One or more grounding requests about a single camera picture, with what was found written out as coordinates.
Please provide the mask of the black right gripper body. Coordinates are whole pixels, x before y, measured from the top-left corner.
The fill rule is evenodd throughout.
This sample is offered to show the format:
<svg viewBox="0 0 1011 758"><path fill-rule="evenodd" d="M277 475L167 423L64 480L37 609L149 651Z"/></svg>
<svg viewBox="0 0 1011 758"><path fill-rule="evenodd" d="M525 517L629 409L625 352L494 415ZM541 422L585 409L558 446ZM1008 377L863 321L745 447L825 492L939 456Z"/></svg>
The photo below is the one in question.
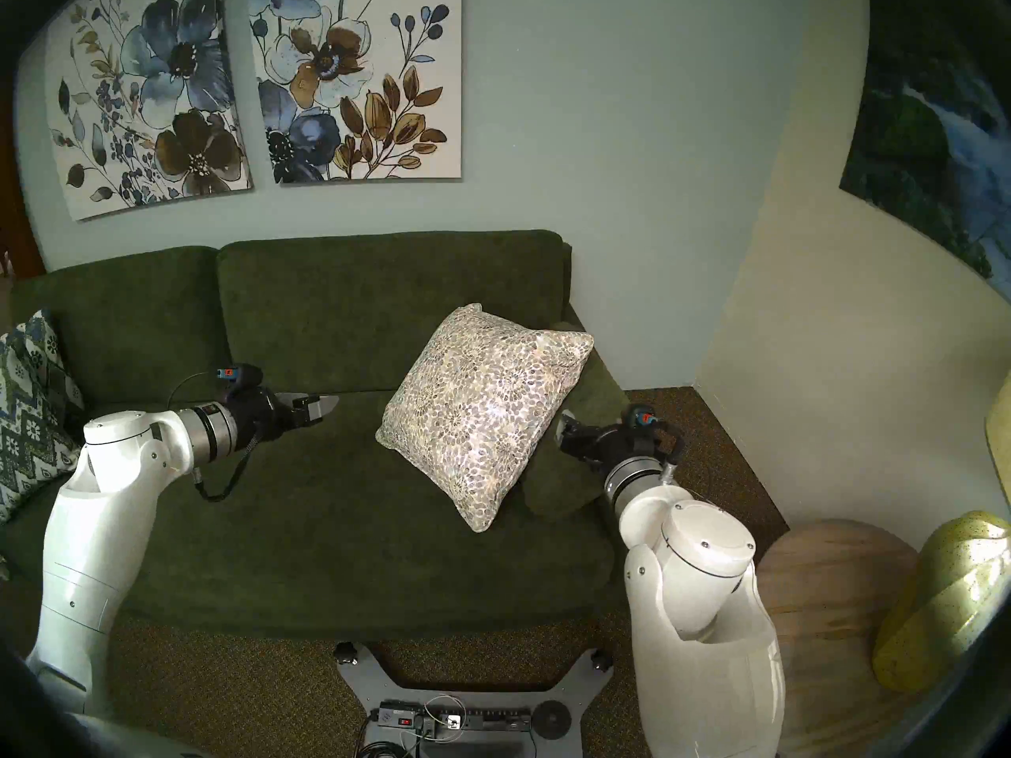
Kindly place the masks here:
<svg viewBox="0 0 1011 758"><path fill-rule="evenodd" d="M685 453L686 433L643 403L629 404L608 427L578 421L578 432L570 438L571 457L587 464L603 480L630 464L647 473L662 473L664 468L676 468Z"/></svg>

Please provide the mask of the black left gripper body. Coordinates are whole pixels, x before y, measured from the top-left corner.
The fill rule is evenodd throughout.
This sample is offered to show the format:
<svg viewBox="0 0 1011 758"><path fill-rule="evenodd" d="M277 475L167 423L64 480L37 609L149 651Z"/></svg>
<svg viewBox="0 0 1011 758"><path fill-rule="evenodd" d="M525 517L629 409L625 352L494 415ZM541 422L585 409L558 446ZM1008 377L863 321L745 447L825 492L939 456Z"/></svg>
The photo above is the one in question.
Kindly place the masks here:
<svg viewBox="0 0 1011 758"><path fill-rule="evenodd" d="M217 369L217 379L227 385L222 405L235 431L233 449L245 449L254 437L260 443L269 442L303 427L303 409L285 404L265 387L260 367L234 364Z"/></svg>

